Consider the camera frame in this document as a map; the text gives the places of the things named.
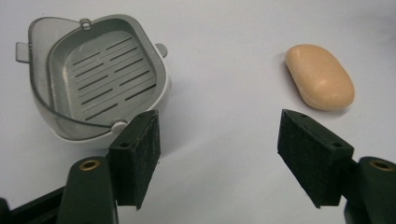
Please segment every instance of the orange soap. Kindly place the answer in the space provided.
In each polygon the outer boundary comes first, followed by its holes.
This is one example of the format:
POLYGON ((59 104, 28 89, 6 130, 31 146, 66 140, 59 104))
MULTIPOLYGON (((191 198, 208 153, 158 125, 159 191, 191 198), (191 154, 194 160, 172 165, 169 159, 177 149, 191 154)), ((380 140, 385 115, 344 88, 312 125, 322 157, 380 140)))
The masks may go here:
POLYGON ((297 45, 285 57, 303 100, 319 110, 338 110, 352 104, 355 88, 344 67, 324 48, 297 45))

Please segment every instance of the white table surface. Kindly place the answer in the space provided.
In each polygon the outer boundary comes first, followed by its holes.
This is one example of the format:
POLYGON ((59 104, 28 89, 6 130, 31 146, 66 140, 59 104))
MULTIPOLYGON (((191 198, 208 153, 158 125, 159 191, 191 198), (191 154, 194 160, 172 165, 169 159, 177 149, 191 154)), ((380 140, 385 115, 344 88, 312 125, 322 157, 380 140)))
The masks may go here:
POLYGON ((396 162, 396 1, 0 1, 0 197, 11 209, 65 184, 70 166, 105 150, 53 135, 15 61, 40 17, 136 18, 169 50, 173 88, 161 113, 162 156, 143 207, 120 223, 345 223, 345 200, 316 209, 277 154, 282 108, 316 119, 355 147, 396 162), (328 49, 350 74, 347 110, 317 111, 284 64, 288 48, 328 49))

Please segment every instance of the drainage slot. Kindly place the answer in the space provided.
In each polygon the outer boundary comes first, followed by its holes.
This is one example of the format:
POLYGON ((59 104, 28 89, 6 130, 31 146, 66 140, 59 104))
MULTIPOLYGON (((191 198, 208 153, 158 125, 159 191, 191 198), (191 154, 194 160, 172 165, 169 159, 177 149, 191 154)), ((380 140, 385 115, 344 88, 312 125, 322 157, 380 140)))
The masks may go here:
POLYGON ((92 101, 92 100, 94 100, 94 99, 97 99, 97 98, 99 98, 99 97, 105 95, 106 93, 111 92, 112 90, 113 90, 113 89, 108 89, 107 91, 104 91, 104 92, 102 92, 102 93, 100 93, 100 94, 98 94, 98 95, 95 95, 95 96, 93 96, 91 99, 88 99, 88 100, 82 102, 81 104, 82 104, 82 105, 85 105, 85 104, 89 103, 90 101, 92 101))
POLYGON ((80 76, 82 76, 82 75, 84 75, 84 74, 87 74, 87 73, 91 72, 93 69, 98 68, 98 67, 100 67, 100 66, 102 66, 102 65, 103 65, 103 63, 99 63, 98 65, 96 65, 96 66, 94 66, 94 67, 92 67, 92 68, 86 70, 85 72, 82 72, 82 73, 76 75, 76 77, 80 77, 80 76))
POLYGON ((134 61, 134 62, 132 62, 132 63, 128 63, 127 65, 123 66, 122 68, 119 68, 119 69, 117 69, 116 71, 114 71, 114 73, 118 73, 119 71, 121 71, 121 70, 123 70, 123 69, 125 69, 125 68, 127 68, 127 67, 130 67, 130 66, 132 66, 132 65, 134 65, 134 64, 136 64, 136 63, 142 62, 142 61, 143 61, 143 59, 141 58, 141 59, 139 59, 139 60, 137 60, 137 61, 134 61))
POLYGON ((133 80, 135 80, 135 79, 137 79, 137 78, 139 78, 139 77, 142 77, 143 75, 145 75, 145 74, 147 74, 147 73, 149 73, 149 70, 146 71, 146 72, 144 72, 144 73, 141 73, 141 74, 139 74, 139 75, 137 75, 137 76, 135 76, 135 77, 129 78, 129 79, 126 80, 126 81, 123 81, 123 82, 120 84, 120 86, 123 86, 123 85, 125 85, 125 84, 128 83, 128 82, 131 82, 131 81, 133 81, 133 80))
POLYGON ((73 63, 73 65, 78 65, 79 63, 83 63, 83 62, 89 60, 90 58, 92 58, 92 57, 94 57, 94 56, 96 56, 98 54, 100 54, 100 52, 94 53, 93 55, 90 55, 90 56, 88 56, 88 57, 86 57, 86 58, 84 58, 84 59, 82 59, 82 60, 80 60, 78 62, 75 62, 75 63, 73 63))
POLYGON ((98 79, 96 79, 96 80, 94 80, 94 81, 92 81, 92 82, 88 83, 87 85, 85 85, 85 86, 82 86, 82 87, 81 87, 81 88, 79 88, 78 90, 79 90, 79 91, 81 91, 81 90, 83 90, 83 89, 85 89, 85 88, 87 88, 87 87, 89 87, 89 86, 91 86, 91 85, 95 84, 96 82, 98 82, 98 81, 101 81, 101 80, 103 80, 103 79, 107 78, 107 77, 108 77, 108 75, 105 75, 104 77, 100 77, 100 78, 98 78, 98 79))
POLYGON ((118 105, 118 104, 111 105, 111 106, 109 106, 108 108, 105 108, 105 109, 99 111, 98 113, 93 114, 92 116, 89 116, 89 117, 85 118, 85 120, 90 120, 90 119, 93 119, 93 118, 95 118, 95 117, 98 117, 99 115, 105 113, 106 111, 108 111, 108 110, 110 110, 110 109, 116 107, 117 105, 118 105))
POLYGON ((126 42, 126 41, 128 41, 128 40, 130 40, 130 39, 132 39, 132 37, 129 37, 129 38, 127 38, 127 39, 124 39, 124 40, 122 40, 121 42, 119 42, 119 43, 117 43, 117 44, 115 44, 115 45, 112 45, 112 46, 108 47, 106 50, 112 49, 112 48, 114 48, 114 47, 116 47, 116 46, 118 46, 118 45, 120 45, 120 44, 122 44, 122 43, 124 43, 124 42, 126 42))
POLYGON ((145 92, 145 91, 151 90, 151 89, 154 88, 155 86, 157 86, 157 84, 154 84, 154 85, 152 85, 152 86, 149 86, 149 87, 143 89, 142 91, 139 91, 139 92, 133 94, 132 96, 128 96, 127 98, 125 98, 125 101, 131 100, 132 98, 136 97, 137 95, 140 95, 140 94, 142 94, 142 93, 145 92))
POLYGON ((130 49, 130 50, 127 50, 127 51, 123 52, 122 54, 117 55, 116 57, 110 59, 110 61, 113 61, 113 60, 115 60, 115 59, 118 59, 119 57, 121 57, 121 56, 123 56, 123 55, 125 55, 125 54, 127 54, 127 53, 129 53, 129 52, 132 52, 132 51, 134 51, 134 50, 136 50, 136 49, 137 49, 137 47, 135 47, 135 48, 133 48, 133 49, 130 49))

